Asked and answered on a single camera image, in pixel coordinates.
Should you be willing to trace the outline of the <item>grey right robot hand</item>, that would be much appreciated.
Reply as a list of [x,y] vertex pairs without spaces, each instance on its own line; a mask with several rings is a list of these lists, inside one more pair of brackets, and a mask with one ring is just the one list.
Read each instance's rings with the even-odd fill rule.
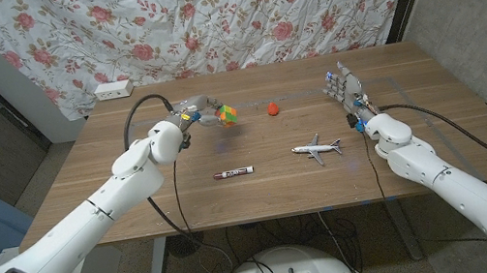
[[347,122],[351,128],[364,133],[371,118],[379,114],[378,108],[369,101],[369,96],[362,88],[361,81],[349,68],[337,61],[337,70],[325,76],[326,85],[323,93],[343,105],[347,113]]

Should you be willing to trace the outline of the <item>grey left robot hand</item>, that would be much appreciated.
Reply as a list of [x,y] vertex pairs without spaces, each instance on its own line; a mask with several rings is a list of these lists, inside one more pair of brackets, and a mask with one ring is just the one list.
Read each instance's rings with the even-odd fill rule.
[[224,125],[224,120],[217,112],[222,105],[223,103],[214,97],[194,96],[176,105],[166,121],[175,124],[183,134],[196,123],[205,127],[221,126]]

